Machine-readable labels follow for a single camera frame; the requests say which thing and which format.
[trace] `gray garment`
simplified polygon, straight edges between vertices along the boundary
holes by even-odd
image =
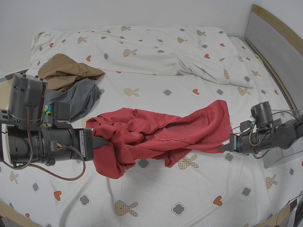
[[[83,118],[100,98],[100,89],[91,79],[85,78],[65,92],[46,90],[44,104],[52,101],[69,103],[71,106],[70,122]]]

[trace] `orange heart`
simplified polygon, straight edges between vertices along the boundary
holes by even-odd
[[[29,213],[25,214],[25,217],[27,217],[29,220],[31,220],[31,219],[29,218]]]
[[[195,93],[195,94],[197,94],[197,95],[200,94],[200,93],[198,93],[198,89],[194,89],[194,90],[192,90],[192,92]]]
[[[220,201],[221,200],[221,196],[218,196],[215,200],[214,200],[214,204],[218,205],[218,206],[221,206],[222,205],[222,202]]]
[[[58,201],[61,200],[61,198],[60,198],[60,195],[61,195],[61,194],[62,194],[61,191],[56,191],[56,192],[54,192],[55,198],[56,198]]]

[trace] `red shirt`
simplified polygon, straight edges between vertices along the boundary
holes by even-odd
[[[163,159],[172,167],[191,150],[219,153],[231,130],[225,101],[216,100],[186,117],[121,108],[91,118],[92,135],[108,140],[94,149],[99,174],[118,179],[136,159]]]

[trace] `bed frame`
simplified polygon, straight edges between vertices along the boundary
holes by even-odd
[[[245,39],[263,60],[292,110],[303,110],[303,40],[274,15],[253,5]]]

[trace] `clothing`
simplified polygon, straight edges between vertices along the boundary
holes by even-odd
[[[108,140],[94,149],[99,174],[117,179],[136,159],[163,159],[172,167],[191,150],[218,153],[231,130],[225,101],[216,100],[186,117],[121,108],[86,122],[93,136]]]
[[[65,92],[46,90],[44,104],[52,101],[69,103],[71,106],[70,122],[83,118],[100,98],[100,89],[92,80],[85,78],[77,81],[73,87]]]
[[[105,74],[102,70],[77,63],[64,54],[55,54],[38,71],[38,76],[48,81],[48,89],[66,91],[84,78],[97,80]]]

